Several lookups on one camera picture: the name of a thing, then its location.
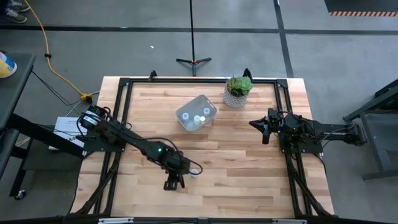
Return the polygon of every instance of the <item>plastic container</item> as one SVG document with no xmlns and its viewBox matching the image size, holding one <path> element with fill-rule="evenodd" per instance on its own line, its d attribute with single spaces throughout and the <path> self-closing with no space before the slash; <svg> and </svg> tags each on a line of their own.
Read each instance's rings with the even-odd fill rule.
<svg viewBox="0 0 398 224">
<path fill-rule="evenodd" d="M 209 109 L 208 114 L 205 114 L 205 108 Z M 184 113 L 189 114 L 188 120 L 182 119 L 182 115 Z M 175 112 L 175 115 L 177 116 L 181 125 L 187 131 L 197 131 L 203 125 L 209 123 L 215 117 L 216 113 L 217 108 L 214 106 L 214 104 L 205 95 L 199 95 L 195 99 L 189 101 L 186 105 L 183 105 L 180 109 L 178 109 Z M 197 118 L 199 120 L 195 123 L 194 119 L 196 116 L 198 116 Z M 202 116 L 205 117 L 204 122 L 200 121 L 200 117 Z"/>
<path fill-rule="evenodd" d="M 17 70 L 17 64 L 0 52 L 0 78 L 7 78 Z"/>
</svg>

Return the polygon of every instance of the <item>potted plant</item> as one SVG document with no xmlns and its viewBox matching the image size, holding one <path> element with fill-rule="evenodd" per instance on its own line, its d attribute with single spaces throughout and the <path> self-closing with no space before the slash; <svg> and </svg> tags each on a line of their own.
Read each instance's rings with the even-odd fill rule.
<svg viewBox="0 0 398 224">
<path fill-rule="evenodd" d="M 224 102 L 231 108 L 240 108 L 246 103 L 253 84 L 249 77 L 232 77 L 227 80 L 224 91 Z"/>
</svg>

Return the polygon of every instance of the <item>caster wheel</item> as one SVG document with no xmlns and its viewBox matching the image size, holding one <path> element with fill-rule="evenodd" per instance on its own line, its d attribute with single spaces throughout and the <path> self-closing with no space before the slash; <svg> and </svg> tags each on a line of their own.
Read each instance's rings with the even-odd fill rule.
<svg viewBox="0 0 398 224">
<path fill-rule="evenodd" d="M 18 195 L 14 197 L 15 200 L 22 200 L 26 196 L 25 190 L 20 190 Z"/>
</svg>

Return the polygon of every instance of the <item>red warning stripe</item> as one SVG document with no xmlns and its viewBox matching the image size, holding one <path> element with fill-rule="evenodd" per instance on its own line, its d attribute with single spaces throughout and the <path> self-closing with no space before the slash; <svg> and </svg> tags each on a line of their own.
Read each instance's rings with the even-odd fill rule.
<svg viewBox="0 0 398 224">
<path fill-rule="evenodd" d="M 333 11 L 329 12 L 331 16 L 383 16 L 383 17 L 398 17 L 398 12 L 348 12 L 348 11 Z"/>
</svg>

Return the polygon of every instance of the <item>white paper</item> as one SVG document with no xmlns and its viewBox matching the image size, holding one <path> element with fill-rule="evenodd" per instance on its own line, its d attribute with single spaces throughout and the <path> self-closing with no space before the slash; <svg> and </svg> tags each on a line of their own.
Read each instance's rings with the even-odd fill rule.
<svg viewBox="0 0 398 224">
<path fill-rule="evenodd" d="M 79 129 L 77 129 L 76 126 L 77 119 L 78 118 L 58 117 L 57 122 L 55 123 L 54 134 L 67 139 L 80 147 L 83 147 L 85 143 L 77 140 L 76 137 L 74 137 L 80 135 Z M 85 135 L 87 133 L 87 129 L 83 128 L 80 123 L 79 127 L 82 133 Z M 49 149 L 58 150 L 52 146 L 50 146 Z"/>
</svg>

